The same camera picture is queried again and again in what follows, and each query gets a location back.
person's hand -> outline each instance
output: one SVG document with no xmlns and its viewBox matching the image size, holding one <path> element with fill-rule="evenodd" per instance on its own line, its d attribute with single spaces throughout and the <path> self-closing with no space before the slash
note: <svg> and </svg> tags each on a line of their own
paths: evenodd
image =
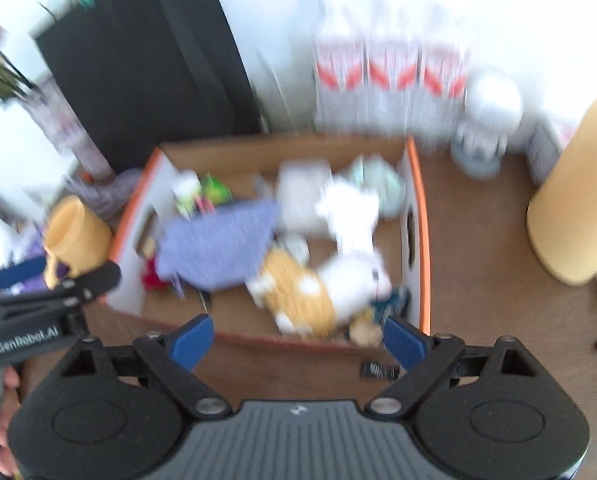
<svg viewBox="0 0 597 480">
<path fill-rule="evenodd" d="M 3 402 L 0 407 L 0 472 L 6 476 L 18 473 L 14 456 L 7 445 L 7 428 L 12 417 L 19 409 L 19 399 L 16 388 L 21 380 L 16 371 L 10 366 L 3 371 Z"/>
</svg>

purple fabric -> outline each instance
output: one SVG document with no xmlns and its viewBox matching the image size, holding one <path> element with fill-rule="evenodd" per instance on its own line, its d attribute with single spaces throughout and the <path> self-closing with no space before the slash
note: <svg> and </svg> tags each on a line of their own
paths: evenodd
<svg viewBox="0 0 597 480">
<path fill-rule="evenodd" d="M 276 202 L 252 200 L 176 218 L 165 225 L 156 273 L 164 282 L 177 276 L 208 292 L 245 283 L 261 267 L 277 216 Z"/>
<path fill-rule="evenodd" d="M 103 220 L 113 218 L 131 198 L 143 170 L 126 170 L 108 184 L 86 184 L 78 178 L 67 181 L 66 190 L 77 195 Z"/>
</svg>

plush toy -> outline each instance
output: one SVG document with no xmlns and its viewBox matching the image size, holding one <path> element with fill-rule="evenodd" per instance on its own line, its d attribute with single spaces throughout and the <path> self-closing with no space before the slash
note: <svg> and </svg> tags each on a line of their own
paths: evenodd
<svg viewBox="0 0 597 480">
<path fill-rule="evenodd" d="M 380 155 L 360 156 L 341 172 L 354 186 L 374 190 L 382 218 L 397 218 L 405 202 L 405 180 Z"/>
<path fill-rule="evenodd" d="M 280 331 L 305 338 L 328 337 L 370 301 L 388 298 L 392 285 L 381 256 L 337 254 L 317 270 L 272 248 L 259 275 L 245 283 L 254 302 L 274 314 Z"/>
<path fill-rule="evenodd" d="M 359 346 L 377 347 L 383 342 L 383 327 L 374 322 L 374 310 L 367 307 L 348 327 L 347 335 Z"/>
<path fill-rule="evenodd" d="M 335 176 L 322 189 L 315 205 L 317 215 L 327 221 L 341 254 L 372 253 L 372 234 L 379 221 L 379 196 L 372 189 L 359 189 Z"/>
</svg>

yellow plush toy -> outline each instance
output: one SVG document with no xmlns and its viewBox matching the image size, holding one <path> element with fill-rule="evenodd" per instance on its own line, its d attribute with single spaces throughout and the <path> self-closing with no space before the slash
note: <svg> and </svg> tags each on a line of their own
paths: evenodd
<svg viewBox="0 0 597 480">
<path fill-rule="evenodd" d="M 391 291 L 377 253 L 336 254 L 314 271 L 280 248 L 270 250 L 258 276 L 245 285 L 254 302 L 274 314 L 281 332 L 306 338 L 328 337 Z"/>
</svg>

blue gripper pad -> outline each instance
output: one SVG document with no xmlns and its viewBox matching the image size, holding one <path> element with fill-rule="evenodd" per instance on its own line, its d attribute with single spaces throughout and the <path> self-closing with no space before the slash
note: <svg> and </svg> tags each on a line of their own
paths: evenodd
<svg viewBox="0 0 597 480">
<path fill-rule="evenodd" d="M 383 341 L 387 351 L 409 371 L 427 357 L 429 338 L 414 327 L 408 330 L 404 323 L 389 318 L 383 327 Z"/>
<path fill-rule="evenodd" d="M 207 354 L 214 341 L 214 323 L 201 314 L 170 334 L 166 346 L 169 356 L 186 370 L 192 370 Z"/>
<path fill-rule="evenodd" d="M 0 289 L 9 288 L 16 285 L 16 283 L 21 283 L 33 276 L 38 276 L 45 270 L 45 264 L 45 256 L 39 256 L 38 258 L 32 258 L 18 265 L 0 270 Z"/>
</svg>

